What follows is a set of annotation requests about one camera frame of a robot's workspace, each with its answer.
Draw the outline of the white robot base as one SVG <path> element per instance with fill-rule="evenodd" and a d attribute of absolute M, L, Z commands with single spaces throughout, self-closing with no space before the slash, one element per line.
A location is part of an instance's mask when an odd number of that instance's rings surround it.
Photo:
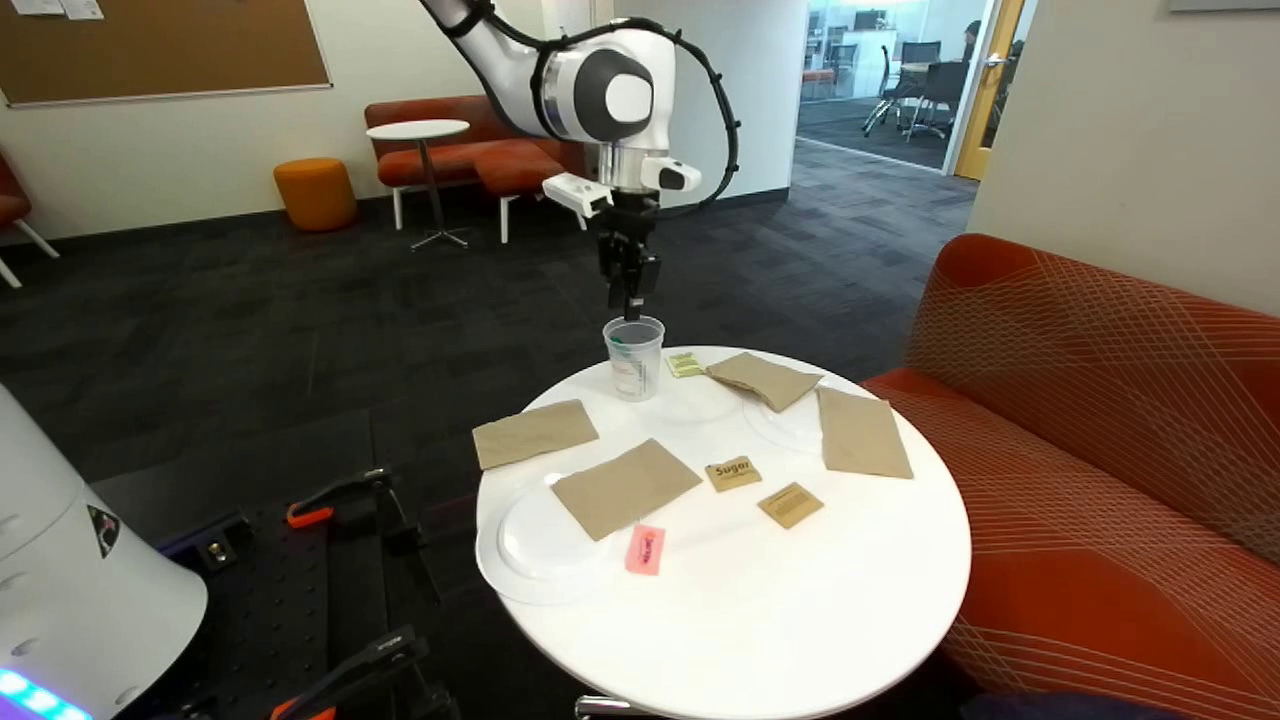
<path fill-rule="evenodd" d="M 195 641 L 207 585 L 139 540 L 0 389 L 0 692 L 118 720 Z"/>

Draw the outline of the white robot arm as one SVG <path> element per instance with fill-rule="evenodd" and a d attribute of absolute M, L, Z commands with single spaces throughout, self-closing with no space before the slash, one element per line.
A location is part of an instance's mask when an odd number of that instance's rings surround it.
<path fill-rule="evenodd" d="M 659 196 L 702 183 L 702 170 L 682 164 L 669 142 L 671 39 L 650 19 L 538 39 L 512 27 L 492 0 L 422 5 L 512 127 L 600 151 L 596 177 L 555 170 L 545 181 L 545 196 L 596 236 L 608 304 L 636 321 L 659 277 L 650 247 Z"/>

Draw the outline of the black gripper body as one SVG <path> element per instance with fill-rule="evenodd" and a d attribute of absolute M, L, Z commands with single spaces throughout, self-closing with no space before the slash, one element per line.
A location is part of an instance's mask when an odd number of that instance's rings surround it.
<path fill-rule="evenodd" d="M 593 221 L 600 245 L 600 270 L 614 289 L 654 289 L 659 254 L 650 247 L 659 221 L 658 187 L 623 183 L 623 154 L 605 146 L 596 154 L 600 181 L 614 187 L 614 205 Z"/>

